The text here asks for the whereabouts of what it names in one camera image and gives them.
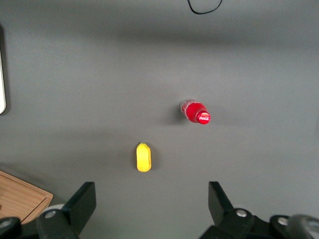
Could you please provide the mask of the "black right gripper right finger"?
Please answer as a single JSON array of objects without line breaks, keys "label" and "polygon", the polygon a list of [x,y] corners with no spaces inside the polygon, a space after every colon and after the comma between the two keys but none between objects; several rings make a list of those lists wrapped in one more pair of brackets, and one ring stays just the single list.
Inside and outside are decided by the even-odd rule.
[{"label": "black right gripper right finger", "polygon": [[259,234],[252,232],[255,218],[245,209],[231,204],[219,182],[209,182],[208,208],[213,225],[201,239],[258,239]]}]

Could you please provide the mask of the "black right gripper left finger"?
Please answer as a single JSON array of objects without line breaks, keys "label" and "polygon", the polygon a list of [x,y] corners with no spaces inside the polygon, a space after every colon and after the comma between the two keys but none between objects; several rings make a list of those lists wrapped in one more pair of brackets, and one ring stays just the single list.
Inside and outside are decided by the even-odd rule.
[{"label": "black right gripper left finger", "polygon": [[94,182],[85,182],[62,208],[43,212],[36,219],[40,239],[78,239],[96,209]]}]

